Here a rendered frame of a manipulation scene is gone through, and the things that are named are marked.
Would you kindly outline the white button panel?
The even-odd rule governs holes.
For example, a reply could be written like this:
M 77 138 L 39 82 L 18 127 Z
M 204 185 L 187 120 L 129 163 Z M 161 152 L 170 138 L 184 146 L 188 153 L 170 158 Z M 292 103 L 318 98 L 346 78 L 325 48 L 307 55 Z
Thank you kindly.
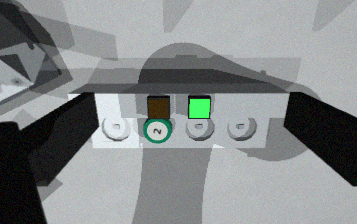
M 0 0 L 0 105 L 60 75 L 12 1 Z

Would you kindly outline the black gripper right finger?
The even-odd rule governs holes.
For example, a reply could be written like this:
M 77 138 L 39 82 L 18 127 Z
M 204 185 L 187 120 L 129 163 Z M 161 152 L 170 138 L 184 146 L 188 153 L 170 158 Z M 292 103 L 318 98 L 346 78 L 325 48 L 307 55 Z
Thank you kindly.
M 357 187 L 357 117 L 303 92 L 290 92 L 283 127 Z

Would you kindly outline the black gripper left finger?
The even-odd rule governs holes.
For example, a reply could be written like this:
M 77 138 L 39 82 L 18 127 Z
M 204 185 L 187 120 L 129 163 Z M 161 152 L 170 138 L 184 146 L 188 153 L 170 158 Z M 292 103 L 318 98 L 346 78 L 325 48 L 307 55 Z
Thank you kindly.
M 0 224 L 47 224 L 37 186 L 48 186 L 98 128 L 94 92 L 21 130 L 0 122 Z

